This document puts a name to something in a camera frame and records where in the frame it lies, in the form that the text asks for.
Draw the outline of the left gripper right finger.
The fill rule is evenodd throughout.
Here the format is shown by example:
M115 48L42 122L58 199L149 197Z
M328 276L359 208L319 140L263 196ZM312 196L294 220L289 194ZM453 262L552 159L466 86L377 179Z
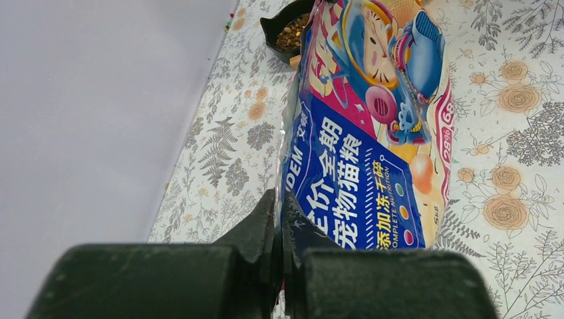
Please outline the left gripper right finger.
M281 206L291 318L495 318L485 282L458 253L338 246L290 191Z

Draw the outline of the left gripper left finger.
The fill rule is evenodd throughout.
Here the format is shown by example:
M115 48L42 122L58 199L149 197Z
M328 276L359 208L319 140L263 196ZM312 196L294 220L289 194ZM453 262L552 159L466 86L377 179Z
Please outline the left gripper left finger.
M46 277L28 318L270 318L275 192L208 244L87 244Z

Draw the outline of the pink blue pet food bag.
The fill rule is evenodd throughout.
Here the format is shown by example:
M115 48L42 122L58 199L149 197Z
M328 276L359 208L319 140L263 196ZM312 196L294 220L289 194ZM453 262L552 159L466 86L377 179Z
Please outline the pink blue pet food bag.
M345 249L426 249L449 195L446 40L421 1L316 1L282 185Z

